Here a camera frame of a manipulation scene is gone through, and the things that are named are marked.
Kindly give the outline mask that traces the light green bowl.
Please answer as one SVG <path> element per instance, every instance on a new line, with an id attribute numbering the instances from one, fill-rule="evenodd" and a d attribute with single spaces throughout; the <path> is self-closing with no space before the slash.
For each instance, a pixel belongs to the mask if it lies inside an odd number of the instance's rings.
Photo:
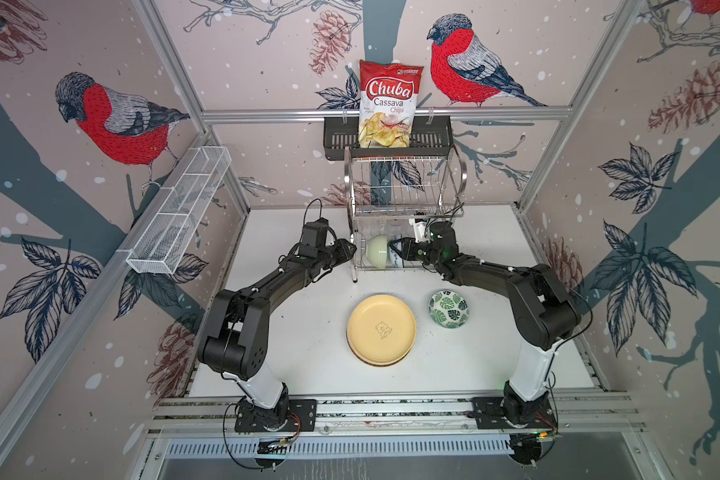
<path id="1" fill-rule="evenodd" d="M 376 235 L 366 242 L 365 257 L 375 269 L 386 269 L 389 260 L 388 238 Z"/>

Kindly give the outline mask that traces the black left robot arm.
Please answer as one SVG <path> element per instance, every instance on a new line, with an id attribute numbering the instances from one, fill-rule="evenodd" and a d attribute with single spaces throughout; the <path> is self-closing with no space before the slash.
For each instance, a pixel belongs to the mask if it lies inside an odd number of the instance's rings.
<path id="1" fill-rule="evenodd" d="M 287 386 L 265 364 L 271 313 L 292 294 L 349 262 L 356 251 L 327 219 L 306 222 L 299 241 L 272 272 L 240 290 L 224 289 L 213 299 L 196 338 L 198 361 L 238 385 L 258 426 L 274 429 L 290 417 Z"/>

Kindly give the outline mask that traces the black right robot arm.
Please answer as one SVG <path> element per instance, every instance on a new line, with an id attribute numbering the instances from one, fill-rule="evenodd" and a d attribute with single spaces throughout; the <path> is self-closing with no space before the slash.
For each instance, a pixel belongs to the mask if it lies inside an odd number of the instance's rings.
<path id="1" fill-rule="evenodd" d="M 546 264 L 513 267 L 462 253 L 448 221 L 435 222 L 426 238 L 391 240 L 388 246 L 402 260 L 432 267 L 442 280 L 506 297 L 523 339 L 516 367 L 505 383 L 503 416 L 515 427 L 538 419 L 549 400 L 549 374 L 557 350 L 574 337 L 581 322 L 571 293 Z"/>

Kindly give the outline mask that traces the green leaf patterned bowl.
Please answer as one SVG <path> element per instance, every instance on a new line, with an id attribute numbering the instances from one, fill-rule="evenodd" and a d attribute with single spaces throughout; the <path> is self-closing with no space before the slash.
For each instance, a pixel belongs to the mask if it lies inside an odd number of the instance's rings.
<path id="1" fill-rule="evenodd" d="M 428 301 L 428 314 L 439 326 L 456 329 L 469 319 L 470 308 L 466 299 L 452 290 L 435 292 Z"/>

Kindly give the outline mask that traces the yellow plate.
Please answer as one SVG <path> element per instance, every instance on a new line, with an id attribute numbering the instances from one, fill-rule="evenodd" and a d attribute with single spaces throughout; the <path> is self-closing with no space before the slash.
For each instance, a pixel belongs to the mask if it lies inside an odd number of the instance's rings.
<path id="1" fill-rule="evenodd" d="M 352 353 L 362 362 L 387 367 L 412 350 L 417 323 L 410 307 L 392 295 L 373 295 L 352 311 L 346 330 Z"/>

